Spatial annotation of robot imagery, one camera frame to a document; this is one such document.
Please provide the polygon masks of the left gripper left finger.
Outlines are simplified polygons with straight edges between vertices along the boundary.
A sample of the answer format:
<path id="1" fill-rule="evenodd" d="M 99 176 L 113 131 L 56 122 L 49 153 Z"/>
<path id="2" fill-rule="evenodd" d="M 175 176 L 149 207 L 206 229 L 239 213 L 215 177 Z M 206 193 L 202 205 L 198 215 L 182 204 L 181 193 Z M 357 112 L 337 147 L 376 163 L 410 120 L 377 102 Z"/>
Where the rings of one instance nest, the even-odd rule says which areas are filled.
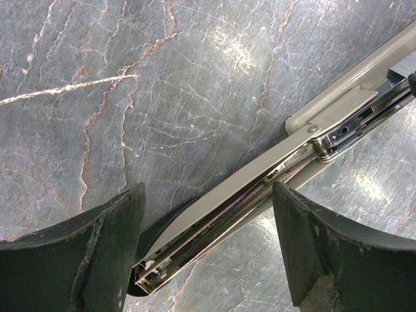
<path id="1" fill-rule="evenodd" d="M 1 310 L 122 311 L 145 191 L 139 183 L 64 222 L 1 241 Z"/>

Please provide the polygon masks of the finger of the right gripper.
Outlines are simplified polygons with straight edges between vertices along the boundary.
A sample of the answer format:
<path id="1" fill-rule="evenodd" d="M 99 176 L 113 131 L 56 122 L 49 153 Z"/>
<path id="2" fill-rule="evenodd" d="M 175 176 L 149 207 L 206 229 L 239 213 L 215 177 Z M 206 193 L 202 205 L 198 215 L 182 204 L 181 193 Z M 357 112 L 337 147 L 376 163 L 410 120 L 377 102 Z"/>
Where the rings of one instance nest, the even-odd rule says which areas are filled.
<path id="1" fill-rule="evenodd" d="M 409 90 L 411 94 L 416 97 L 416 73 L 411 73 L 408 76 Z"/>

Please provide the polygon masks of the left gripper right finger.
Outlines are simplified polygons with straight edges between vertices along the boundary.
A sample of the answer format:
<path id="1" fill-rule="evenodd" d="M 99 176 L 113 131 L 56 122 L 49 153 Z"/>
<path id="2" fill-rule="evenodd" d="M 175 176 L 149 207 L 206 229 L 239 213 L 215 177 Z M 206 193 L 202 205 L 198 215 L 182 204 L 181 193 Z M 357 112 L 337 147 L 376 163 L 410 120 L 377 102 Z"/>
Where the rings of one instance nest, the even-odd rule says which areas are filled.
<path id="1" fill-rule="evenodd" d="M 274 218 L 301 311 L 414 311 L 415 240 L 355 222 L 283 183 Z"/>

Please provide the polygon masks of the silver and black stapler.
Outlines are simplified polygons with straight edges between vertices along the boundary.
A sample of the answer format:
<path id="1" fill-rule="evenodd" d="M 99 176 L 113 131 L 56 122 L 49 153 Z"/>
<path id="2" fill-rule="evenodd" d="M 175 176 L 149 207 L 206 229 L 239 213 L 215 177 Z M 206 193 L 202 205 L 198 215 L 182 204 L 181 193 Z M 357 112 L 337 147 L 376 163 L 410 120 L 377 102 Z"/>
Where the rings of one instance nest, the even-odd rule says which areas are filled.
<path id="1" fill-rule="evenodd" d="M 389 68 L 415 50 L 410 24 L 287 118 L 287 137 L 140 236 L 128 293 L 149 296 L 271 207 L 274 183 L 297 189 L 415 97 Z"/>

